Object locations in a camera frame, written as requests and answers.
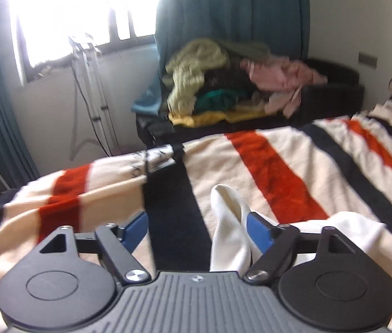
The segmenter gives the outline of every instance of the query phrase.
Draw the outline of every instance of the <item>yellow towel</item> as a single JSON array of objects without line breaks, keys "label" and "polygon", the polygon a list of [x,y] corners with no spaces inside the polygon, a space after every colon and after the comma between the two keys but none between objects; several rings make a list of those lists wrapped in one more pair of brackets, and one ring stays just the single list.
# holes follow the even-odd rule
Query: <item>yellow towel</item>
[{"label": "yellow towel", "polygon": [[173,125],[183,125],[188,128],[207,127],[226,120],[228,122],[240,122],[262,118],[266,116],[264,111],[207,111],[199,115],[178,116],[172,113],[168,114],[168,118]]},{"label": "yellow towel", "polygon": [[227,56],[210,39],[196,39],[173,55],[166,72],[173,74],[174,87],[168,96],[168,108],[175,115],[191,115],[195,94],[203,86],[204,71],[224,67]]}]

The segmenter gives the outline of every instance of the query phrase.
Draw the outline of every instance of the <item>device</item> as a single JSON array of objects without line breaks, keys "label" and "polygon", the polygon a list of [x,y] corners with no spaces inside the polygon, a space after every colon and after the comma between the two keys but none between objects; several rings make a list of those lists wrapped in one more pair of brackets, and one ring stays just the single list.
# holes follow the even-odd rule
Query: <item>device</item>
[{"label": "device", "polygon": [[[237,272],[158,272],[132,251],[146,213],[93,233],[59,227],[0,280],[0,311],[11,333],[388,332],[392,278],[333,227],[301,233],[250,213],[263,251]],[[101,266],[78,253],[99,254]],[[292,266],[296,254],[316,253]]]}]

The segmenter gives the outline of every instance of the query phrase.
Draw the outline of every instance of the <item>pink clothing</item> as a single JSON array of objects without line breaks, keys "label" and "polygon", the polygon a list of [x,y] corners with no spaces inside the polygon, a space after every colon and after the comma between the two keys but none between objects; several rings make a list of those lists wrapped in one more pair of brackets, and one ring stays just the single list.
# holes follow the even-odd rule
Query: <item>pink clothing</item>
[{"label": "pink clothing", "polygon": [[288,57],[264,63],[243,59],[241,68],[248,72],[250,80],[259,90],[278,92],[265,105],[268,115],[283,110],[284,116],[289,118],[301,103],[300,90],[303,85],[327,83],[326,76],[301,61],[290,61]]},{"label": "pink clothing", "polygon": [[327,77],[301,61],[281,57],[272,62],[257,63],[242,59],[241,68],[262,91],[294,92],[302,85],[326,84]]}]

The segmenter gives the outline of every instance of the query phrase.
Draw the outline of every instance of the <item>green clothing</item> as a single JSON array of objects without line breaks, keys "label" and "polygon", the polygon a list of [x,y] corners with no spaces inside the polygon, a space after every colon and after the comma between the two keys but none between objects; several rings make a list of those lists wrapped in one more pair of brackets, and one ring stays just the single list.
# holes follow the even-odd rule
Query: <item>green clothing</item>
[{"label": "green clothing", "polygon": [[246,99],[245,91],[219,89],[199,96],[194,106],[194,113],[205,111],[227,111],[237,104],[239,99]]}]

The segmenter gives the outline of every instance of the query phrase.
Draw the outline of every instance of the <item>window frame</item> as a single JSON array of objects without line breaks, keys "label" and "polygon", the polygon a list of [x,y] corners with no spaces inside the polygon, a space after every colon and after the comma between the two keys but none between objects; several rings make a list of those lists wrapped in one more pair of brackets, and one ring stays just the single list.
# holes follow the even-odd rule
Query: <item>window frame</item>
[{"label": "window frame", "polygon": [[[154,35],[146,35],[139,37],[136,36],[134,32],[134,23],[130,11],[128,11],[128,27],[130,31],[130,37],[128,39],[121,40],[119,38],[119,32],[117,30],[115,10],[110,9],[108,14],[108,32],[110,35],[110,42],[97,46],[97,48],[102,52],[102,54],[123,51],[138,46],[155,44]],[[60,57],[56,60],[45,61],[32,67],[29,63],[28,49],[26,47],[26,41],[22,27],[20,25],[19,18],[17,18],[17,46],[21,55],[21,62],[23,65],[27,82],[35,80],[39,73],[47,66],[60,68],[70,65],[73,57],[73,54],[71,52],[71,54],[67,56]]]}]

